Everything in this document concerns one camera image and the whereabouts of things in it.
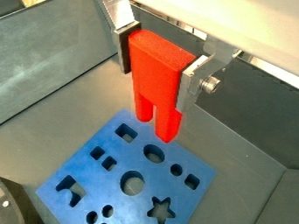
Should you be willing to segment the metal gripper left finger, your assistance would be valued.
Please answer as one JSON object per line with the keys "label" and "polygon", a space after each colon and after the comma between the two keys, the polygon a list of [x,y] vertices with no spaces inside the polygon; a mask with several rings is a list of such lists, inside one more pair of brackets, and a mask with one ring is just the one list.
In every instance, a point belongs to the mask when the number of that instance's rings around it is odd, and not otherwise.
{"label": "metal gripper left finger", "polygon": [[121,69],[125,74],[129,74],[131,72],[129,36],[142,29],[142,24],[135,20],[129,0],[100,0],[100,8],[111,27]]}

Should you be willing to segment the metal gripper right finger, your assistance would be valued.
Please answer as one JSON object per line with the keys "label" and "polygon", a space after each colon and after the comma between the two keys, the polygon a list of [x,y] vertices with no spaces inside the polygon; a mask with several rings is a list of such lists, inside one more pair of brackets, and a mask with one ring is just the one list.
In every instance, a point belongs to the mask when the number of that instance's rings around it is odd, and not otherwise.
{"label": "metal gripper right finger", "polygon": [[238,55],[238,48],[222,40],[209,36],[203,45],[202,55],[182,70],[182,80],[177,97],[177,109],[183,113],[197,102],[201,92],[213,94],[221,84],[214,74],[223,69]]}

